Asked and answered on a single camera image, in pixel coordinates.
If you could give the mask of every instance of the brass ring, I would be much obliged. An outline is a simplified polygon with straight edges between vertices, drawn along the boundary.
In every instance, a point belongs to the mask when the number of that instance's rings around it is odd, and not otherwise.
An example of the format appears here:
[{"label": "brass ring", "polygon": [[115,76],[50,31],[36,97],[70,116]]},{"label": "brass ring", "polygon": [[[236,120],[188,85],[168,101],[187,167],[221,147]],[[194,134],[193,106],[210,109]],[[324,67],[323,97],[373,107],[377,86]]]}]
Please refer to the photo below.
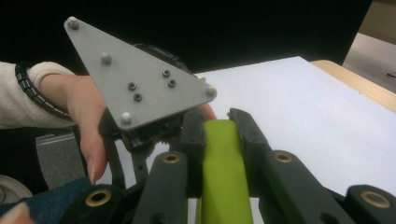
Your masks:
[{"label": "brass ring", "polygon": [[390,208],[390,201],[383,195],[374,191],[366,190],[361,193],[361,197],[364,201],[379,208]]},{"label": "brass ring", "polygon": [[89,207],[97,207],[102,204],[107,203],[111,198],[111,191],[108,189],[97,189],[94,192],[91,192],[87,199],[85,200],[85,204]]},{"label": "brass ring", "polygon": [[281,162],[290,162],[291,161],[291,156],[288,154],[284,154],[284,153],[277,153],[274,158],[277,161],[281,161]]},{"label": "brass ring", "polygon": [[163,157],[163,161],[166,163],[176,163],[180,161],[180,157],[177,154],[168,154]]}]

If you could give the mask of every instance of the green foam cylinder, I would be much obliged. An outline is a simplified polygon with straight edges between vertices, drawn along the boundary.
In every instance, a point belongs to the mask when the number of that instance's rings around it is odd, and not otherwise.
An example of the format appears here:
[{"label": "green foam cylinder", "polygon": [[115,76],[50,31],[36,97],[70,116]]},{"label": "green foam cylinder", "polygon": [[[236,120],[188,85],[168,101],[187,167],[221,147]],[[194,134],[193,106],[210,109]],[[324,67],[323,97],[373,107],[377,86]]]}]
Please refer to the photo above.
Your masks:
[{"label": "green foam cylinder", "polygon": [[231,120],[204,124],[203,195],[198,224],[253,223],[245,166],[236,125]]}]

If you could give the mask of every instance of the bolt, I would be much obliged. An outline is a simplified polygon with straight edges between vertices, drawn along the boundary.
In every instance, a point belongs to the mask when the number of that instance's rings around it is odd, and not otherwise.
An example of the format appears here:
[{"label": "bolt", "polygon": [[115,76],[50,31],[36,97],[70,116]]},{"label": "bolt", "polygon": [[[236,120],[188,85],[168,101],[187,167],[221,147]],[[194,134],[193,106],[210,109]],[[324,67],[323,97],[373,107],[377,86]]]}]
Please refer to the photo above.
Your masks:
[{"label": "bolt", "polygon": [[143,96],[142,96],[142,94],[140,94],[140,93],[136,93],[136,94],[134,95],[134,100],[137,101],[137,102],[141,101],[142,98],[143,98]]},{"label": "bolt", "polygon": [[136,90],[136,84],[135,84],[134,82],[130,82],[130,83],[128,84],[128,89],[129,89],[130,91]]},{"label": "bolt", "polygon": [[163,71],[163,76],[164,77],[169,77],[170,75],[171,75],[171,72],[169,72],[169,70]]},{"label": "bolt", "polygon": [[69,17],[67,19],[67,25],[73,30],[78,30],[79,28],[78,19],[75,17]]},{"label": "bolt", "polygon": [[198,79],[200,79],[203,82],[206,82],[206,77],[202,76],[202,77],[198,77]]},{"label": "bolt", "polygon": [[121,115],[121,123],[123,124],[131,124],[132,123],[132,115],[129,112],[123,112]]},{"label": "bolt", "polygon": [[170,81],[168,82],[168,86],[174,88],[174,87],[176,86],[175,80],[174,80],[174,79],[170,80]]},{"label": "bolt", "polygon": [[102,53],[102,63],[104,64],[111,64],[111,55],[107,52]]},{"label": "bolt", "polygon": [[216,88],[214,86],[209,86],[206,88],[206,94],[208,96],[215,96],[217,94]]}]

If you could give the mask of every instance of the bracelet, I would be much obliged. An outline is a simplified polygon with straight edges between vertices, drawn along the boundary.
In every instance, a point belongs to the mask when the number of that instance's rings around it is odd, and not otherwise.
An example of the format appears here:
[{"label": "bracelet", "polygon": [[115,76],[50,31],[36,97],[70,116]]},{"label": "bracelet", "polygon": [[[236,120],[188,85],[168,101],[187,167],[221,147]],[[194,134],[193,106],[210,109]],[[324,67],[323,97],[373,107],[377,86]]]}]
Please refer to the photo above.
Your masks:
[{"label": "bracelet", "polygon": [[61,119],[72,121],[67,111],[57,108],[53,103],[46,99],[40,91],[35,87],[33,82],[27,76],[27,69],[31,68],[31,63],[17,63],[15,65],[15,76],[22,90],[37,105],[45,109],[51,115]]}]

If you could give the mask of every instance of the gray mounting bracket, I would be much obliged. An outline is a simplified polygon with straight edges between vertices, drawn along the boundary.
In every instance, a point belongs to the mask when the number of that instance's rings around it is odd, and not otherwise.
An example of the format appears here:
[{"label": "gray mounting bracket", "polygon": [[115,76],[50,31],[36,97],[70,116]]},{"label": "gray mounting bracket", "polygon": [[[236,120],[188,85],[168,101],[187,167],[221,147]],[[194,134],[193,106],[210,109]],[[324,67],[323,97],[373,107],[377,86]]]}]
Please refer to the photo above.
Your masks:
[{"label": "gray mounting bracket", "polygon": [[214,87],[83,21],[70,17],[64,29],[123,131],[216,98]]}]

